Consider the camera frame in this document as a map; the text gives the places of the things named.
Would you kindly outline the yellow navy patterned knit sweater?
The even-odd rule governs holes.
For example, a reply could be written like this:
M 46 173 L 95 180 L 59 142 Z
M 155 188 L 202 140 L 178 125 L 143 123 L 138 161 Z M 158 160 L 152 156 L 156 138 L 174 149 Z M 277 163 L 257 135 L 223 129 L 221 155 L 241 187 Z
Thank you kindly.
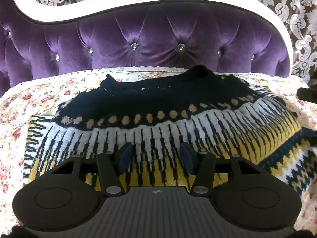
M 268 87 L 204 66 L 138 82 L 107 75 L 98 88 L 62 102 L 54 116 L 30 118 L 23 183 L 71 156 L 94 159 L 130 143 L 123 187 L 188 187 L 194 176 L 180 157 L 187 143 L 218 158 L 242 156 L 303 193 L 316 181 L 314 137 Z

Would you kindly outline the purple tufted chaise backrest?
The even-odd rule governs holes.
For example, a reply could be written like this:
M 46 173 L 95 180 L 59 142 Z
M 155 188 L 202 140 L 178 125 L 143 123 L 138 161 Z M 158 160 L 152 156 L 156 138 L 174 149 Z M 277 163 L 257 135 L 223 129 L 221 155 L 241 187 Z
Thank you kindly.
M 198 64 L 288 77 L 292 44 L 257 0 L 1 0 L 1 93 L 81 70 Z

